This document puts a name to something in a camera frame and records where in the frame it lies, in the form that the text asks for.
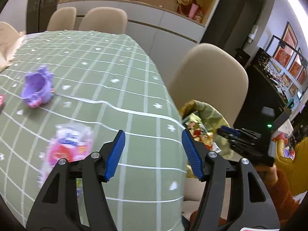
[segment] silver screw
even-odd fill
[[[91,157],[92,157],[93,159],[99,158],[99,156],[100,156],[100,153],[99,153],[99,152],[94,152],[94,153],[91,154]]]
[[[66,163],[66,160],[64,158],[60,159],[58,161],[59,165],[64,165]]]
[[[211,157],[211,158],[216,158],[217,157],[217,153],[214,152],[214,151],[211,151],[208,153],[208,156]]]
[[[247,165],[247,164],[249,164],[249,160],[247,158],[243,158],[242,159],[242,163]]]

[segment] green tablecloth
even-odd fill
[[[58,95],[30,109],[19,97],[23,76],[41,65],[55,74]],[[116,174],[103,185],[118,230],[183,230],[181,118],[155,64],[132,38],[44,32],[28,40],[14,65],[0,74],[0,94],[6,95],[0,114],[0,193],[22,224],[39,192],[39,156],[55,125],[81,122],[94,130],[93,151],[119,129],[126,133]],[[80,211],[86,224],[82,202]]]

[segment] purple object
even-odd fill
[[[39,68],[37,73],[28,72],[21,98],[30,108],[37,108],[51,100],[53,76],[46,66]]]

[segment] blue rubber fingertip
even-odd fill
[[[199,180],[201,180],[204,176],[202,171],[202,160],[198,155],[192,140],[188,136],[188,133],[184,130],[182,132],[182,144],[189,160],[190,166],[192,168],[193,174]]]
[[[115,175],[120,157],[125,146],[125,133],[122,132],[116,143],[114,144],[113,151],[109,155],[106,162],[105,179],[110,180]]]

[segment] yellow sofa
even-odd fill
[[[308,137],[296,144],[294,161],[284,157],[284,146],[283,140],[277,141],[275,164],[285,172],[295,196],[308,190]]]

